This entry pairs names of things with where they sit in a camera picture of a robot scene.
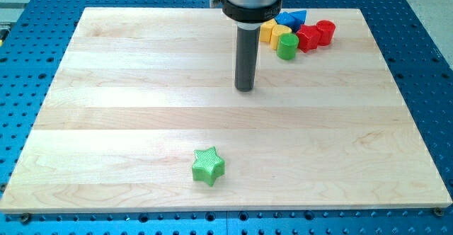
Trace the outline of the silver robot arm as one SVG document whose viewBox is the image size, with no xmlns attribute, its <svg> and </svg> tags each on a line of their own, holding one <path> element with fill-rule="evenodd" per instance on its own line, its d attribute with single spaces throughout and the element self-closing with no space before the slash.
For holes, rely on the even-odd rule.
<svg viewBox="0 0 453 235">
<path fill-rule="evenodd" d="M 219 6 L 238 28 L 257 30 L 280 13 L 282 0 L 210 0 L 210 8 Z"/>
</svg>

